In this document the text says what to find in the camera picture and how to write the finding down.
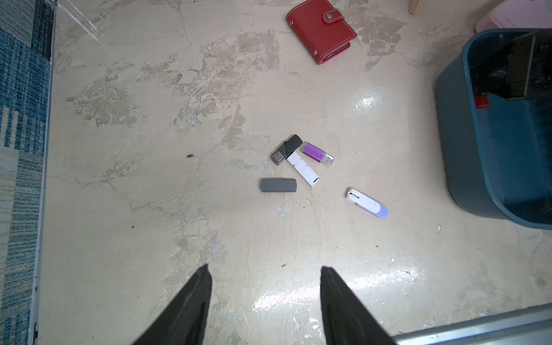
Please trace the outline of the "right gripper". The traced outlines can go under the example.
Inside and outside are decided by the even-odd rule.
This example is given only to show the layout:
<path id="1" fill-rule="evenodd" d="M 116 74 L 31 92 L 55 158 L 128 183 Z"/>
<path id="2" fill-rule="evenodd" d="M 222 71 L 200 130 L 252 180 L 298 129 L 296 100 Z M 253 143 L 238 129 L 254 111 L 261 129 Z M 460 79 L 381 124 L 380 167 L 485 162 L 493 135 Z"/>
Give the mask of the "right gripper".
<path id="1" fill-rule="evenodd" d="M 551 97 L 551 31 L 534 30 L 500 40 L 500 49 L 471 72 L 478 93 L 503 99 Z"/>

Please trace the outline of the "teal plastic storage box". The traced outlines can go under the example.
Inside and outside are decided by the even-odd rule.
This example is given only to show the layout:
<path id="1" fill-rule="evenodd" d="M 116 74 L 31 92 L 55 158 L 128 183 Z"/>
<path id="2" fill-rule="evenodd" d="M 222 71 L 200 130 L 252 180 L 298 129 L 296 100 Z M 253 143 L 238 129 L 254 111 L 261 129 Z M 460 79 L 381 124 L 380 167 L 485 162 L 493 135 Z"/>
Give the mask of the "teal plastic storage box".
<path id="1" fill-rule="evenodd" d="M 470 38 L 434 87 L 448 189 L 464 211 L 551 228 L 551 99 L 486 93 L 476 109 L 471 72 L 500 40 L 529 29 L 486 30 Z"/>

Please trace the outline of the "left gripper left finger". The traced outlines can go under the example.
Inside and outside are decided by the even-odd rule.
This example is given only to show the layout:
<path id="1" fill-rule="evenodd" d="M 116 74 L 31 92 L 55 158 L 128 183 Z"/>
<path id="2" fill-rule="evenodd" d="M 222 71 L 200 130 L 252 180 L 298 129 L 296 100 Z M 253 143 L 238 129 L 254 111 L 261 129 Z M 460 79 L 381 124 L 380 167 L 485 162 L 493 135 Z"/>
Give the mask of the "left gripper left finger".
<path id="1" fill-rule="evenodd" d="M 136 344 L 202 344 L 211 301 L 212 277 L 198 268 Z"/>

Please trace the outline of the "purple usb drive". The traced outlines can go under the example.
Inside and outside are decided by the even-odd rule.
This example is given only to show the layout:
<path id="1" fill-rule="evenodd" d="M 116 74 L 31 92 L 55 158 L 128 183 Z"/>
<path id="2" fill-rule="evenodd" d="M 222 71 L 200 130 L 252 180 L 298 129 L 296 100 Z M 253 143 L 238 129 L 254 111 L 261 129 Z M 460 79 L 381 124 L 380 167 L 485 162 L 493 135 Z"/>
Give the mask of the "purple usb drive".
<path id="1" fill-rule="evenodd" d="M 323 151 L 317 146 L 312 145 L 311 143 L 304 142 L 301 149 L 304 155 L 315 160 L 316 162 L 319 162 L 322 165 L 325 165 L 326 167 L 330 167 L 333 164 L 333 156 L 329 155 L 329 153 Z"/>

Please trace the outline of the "pink plastic lid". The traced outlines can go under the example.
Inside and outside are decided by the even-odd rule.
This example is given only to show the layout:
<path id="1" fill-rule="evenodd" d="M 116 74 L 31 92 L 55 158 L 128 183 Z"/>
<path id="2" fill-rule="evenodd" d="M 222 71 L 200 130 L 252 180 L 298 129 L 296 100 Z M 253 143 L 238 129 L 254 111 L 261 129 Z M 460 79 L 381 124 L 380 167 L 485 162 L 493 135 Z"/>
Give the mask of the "pink plastic lid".
<path id="1" fill-rule="evenodd" d="M 486 14 L 475 32 L 494 29 L 550 29 L 551 1 L 505 0 Z"/>

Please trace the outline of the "red leather wallet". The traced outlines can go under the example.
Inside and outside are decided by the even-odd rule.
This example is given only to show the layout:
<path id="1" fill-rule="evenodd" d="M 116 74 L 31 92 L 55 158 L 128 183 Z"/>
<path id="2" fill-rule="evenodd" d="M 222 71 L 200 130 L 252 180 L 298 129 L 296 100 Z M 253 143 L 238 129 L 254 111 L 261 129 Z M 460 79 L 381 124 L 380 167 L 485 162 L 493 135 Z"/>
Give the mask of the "red leather wallet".
<path id="1" fill-rule="evenodd" d="M 308 0 L 289 11 L 289 27 L 318 65 L 343 53 L 357 33 L 327 0 Z"/>

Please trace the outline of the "red usb drive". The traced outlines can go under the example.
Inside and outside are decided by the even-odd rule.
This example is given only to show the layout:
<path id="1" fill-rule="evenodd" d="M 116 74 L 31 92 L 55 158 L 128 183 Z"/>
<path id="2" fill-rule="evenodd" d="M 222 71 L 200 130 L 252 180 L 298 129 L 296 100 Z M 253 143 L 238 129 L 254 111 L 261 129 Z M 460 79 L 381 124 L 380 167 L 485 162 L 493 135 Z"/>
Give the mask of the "red usb drive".
<path id="1" fill-rule="evenodd" d="M 490 101 L 485 93 L 476 93 L 474 95 L 476 109 L 486 109 L 490 106 Z"/>

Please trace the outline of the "grey usb drive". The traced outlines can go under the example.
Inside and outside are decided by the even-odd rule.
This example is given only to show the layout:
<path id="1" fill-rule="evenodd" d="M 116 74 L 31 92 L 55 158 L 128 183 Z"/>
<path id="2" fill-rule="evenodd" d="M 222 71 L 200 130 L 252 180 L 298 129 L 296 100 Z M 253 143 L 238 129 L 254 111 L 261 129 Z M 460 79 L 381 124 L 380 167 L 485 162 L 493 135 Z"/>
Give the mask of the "grey usb drive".
<path id="1" fill-rule="evenodd" d="M 262 178 L 260 190 L 263 193 L 295 193 L 297 181 L 293 178 Z"/>

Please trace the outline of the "black translucent usb drive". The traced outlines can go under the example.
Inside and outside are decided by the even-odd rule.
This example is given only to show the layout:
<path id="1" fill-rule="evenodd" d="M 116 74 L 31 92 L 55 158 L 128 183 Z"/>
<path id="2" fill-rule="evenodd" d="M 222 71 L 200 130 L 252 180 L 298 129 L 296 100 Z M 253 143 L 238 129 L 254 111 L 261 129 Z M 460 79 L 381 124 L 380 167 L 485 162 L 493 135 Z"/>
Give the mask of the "black translucent usb drive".
<path id="1" fill-rule="evenodd" d="M 303 140 L 298 135 L 291 136 L 288 140 L 284 141 L 276 151 L 270 156 L 271 160 L 276 165 L 281 165 L 287 160 L 301 145 Z"/>

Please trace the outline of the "white lilac usb drive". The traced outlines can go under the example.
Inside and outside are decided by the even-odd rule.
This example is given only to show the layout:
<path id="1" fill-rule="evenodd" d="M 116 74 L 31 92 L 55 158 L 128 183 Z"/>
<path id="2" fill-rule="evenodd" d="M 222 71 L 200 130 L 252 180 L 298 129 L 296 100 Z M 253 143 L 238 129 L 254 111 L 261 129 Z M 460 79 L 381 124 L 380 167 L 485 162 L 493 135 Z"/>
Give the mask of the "white lilac usb drive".
<path id="1" fill-rule="evenodd" d="M 354 188 L 348 189 L 346 192 L 346 199 L 378 218 L 385 219 L 388 217 L 389 211 L 385 205 Z"/>

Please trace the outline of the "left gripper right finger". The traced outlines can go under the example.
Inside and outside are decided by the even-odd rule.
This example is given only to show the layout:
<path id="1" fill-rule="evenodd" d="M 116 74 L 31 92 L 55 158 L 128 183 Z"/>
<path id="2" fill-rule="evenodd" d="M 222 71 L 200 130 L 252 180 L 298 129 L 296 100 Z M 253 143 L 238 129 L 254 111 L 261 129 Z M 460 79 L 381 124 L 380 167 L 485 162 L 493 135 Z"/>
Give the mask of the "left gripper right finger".
<path id="1" fill-rule="evenodd" d="M 327 344 L 394 344 L 332 267 L 321 269 L 321 313 Z"/>

